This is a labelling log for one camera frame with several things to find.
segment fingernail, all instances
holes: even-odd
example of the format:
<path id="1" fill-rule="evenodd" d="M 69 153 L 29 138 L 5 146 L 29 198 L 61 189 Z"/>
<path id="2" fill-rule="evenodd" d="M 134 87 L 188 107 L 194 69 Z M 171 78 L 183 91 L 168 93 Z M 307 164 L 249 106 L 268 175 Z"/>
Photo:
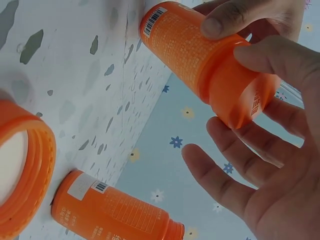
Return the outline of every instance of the fingernail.
<path id="1" fill-rule="evenodd" d="M 202 23 L 202 32 L 208 38 L 218 38 L 222 32 L 221 23 L 215 18 L 208 18 Z"/>

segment orange plastic bottle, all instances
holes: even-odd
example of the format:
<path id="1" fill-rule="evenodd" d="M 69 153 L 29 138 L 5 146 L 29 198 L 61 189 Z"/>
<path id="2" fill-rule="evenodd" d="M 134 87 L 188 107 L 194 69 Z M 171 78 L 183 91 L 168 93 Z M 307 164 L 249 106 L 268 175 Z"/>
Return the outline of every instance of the orange plastic bottle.
<path id="1" fill-rule="evenodd" d="M 164 210 L 77 169 L 62 181 L 51 214 L 88 240 L 182 240 L 185 232 Z"/>
<path id="2" fill-rule="evenodd" d="M 22 132 L 26 133 L 27 142 L 25 163 L 20 166 L 22 171 L 11 193 L 0 203 L 0 240 L 12 240 L 30 223 L 46 195 L 54 171 L 56 140 L 52 130 L 22 107 L 0 100 L 0 147 Z M 12 160 L 10 156 L 0 157 L 0 162 Z M 3 175 L 0 178 L 12 186 Z"/>
<path id="3" fill-rule="evenodd" d="M 235 34 L 222 40 L 202 36 L 205 16 L 178 2 L 154 6 L 140 25 L 142 42 L 230 128 L 260 113 L 280 86 L 275 75 L 253 72 L 233 55 L 249 43 Z"/>

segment orange bottle cap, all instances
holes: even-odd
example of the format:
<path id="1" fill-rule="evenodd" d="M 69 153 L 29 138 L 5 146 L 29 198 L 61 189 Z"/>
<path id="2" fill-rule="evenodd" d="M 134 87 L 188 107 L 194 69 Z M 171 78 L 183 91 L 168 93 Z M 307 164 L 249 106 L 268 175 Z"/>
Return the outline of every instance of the orange bottle cap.
<path id="1" fill-rule="evenodd" d="M 16 186 L 12 185 L 9 196 L 1 196 L 4 202 L 0 205 L 0 240 L 9 240 L 28 225 L 45 197 L 56 160 L 56 141 L 54 133 L 39 117 L 15 103 L 0 100 L 0 113 L 0 150 L 15 138 L 20 142 L 27 139 L 26 157 L 18 166 L 22 168 L 17 175 L 20 178 Z"/>
<path id="2" fill-rule="evenodd" d="M 209 86 L 209 104 L 216 115 L 232 129 L 251 122 L 274 97 L 280 87 L 276 75 L 251 71 L 241 66 L 233 52 L 217 68 Z"/>

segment bottle neck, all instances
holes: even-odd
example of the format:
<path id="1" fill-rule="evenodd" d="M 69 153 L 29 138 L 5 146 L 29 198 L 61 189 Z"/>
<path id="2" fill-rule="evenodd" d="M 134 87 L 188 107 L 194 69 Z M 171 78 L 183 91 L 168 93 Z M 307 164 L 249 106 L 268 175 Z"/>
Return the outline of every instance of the bottle neck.
<path id="1" fill-rule="evenodd" d="M 169 220 L 163 240 L 182 240 L 185 234 L 185 226 L 182 223 Z"/>

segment palm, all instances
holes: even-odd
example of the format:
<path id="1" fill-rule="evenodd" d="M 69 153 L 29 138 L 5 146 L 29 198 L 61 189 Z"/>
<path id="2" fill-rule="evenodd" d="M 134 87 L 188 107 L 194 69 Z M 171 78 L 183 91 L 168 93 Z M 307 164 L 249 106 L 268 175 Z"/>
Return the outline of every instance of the palm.
<path id="1" fill-rule="evenodd" d="M 234 181 L 196 145 L 186 146 L 183 158 L 200 185 L 242 218 L 259 240 L 313 240 L 308 233 L 320 235 L 320 155 L 304 110 L 275 98 L 264 113 L 303 138 L 303 146 L 255 123 L 234 131 L 216 117 L 207 124 L 222 154 L 257 190 Z"/>
<path id="2" fill-rule="evenodd" d="M 258 239 L 312 239 L 308 233 L 320 225 L 319 212 L 311 210 L 320 210 L 319 159 L 307 146 L 293 150 L 284 166 L 252 195 L 243 219 Z"/>

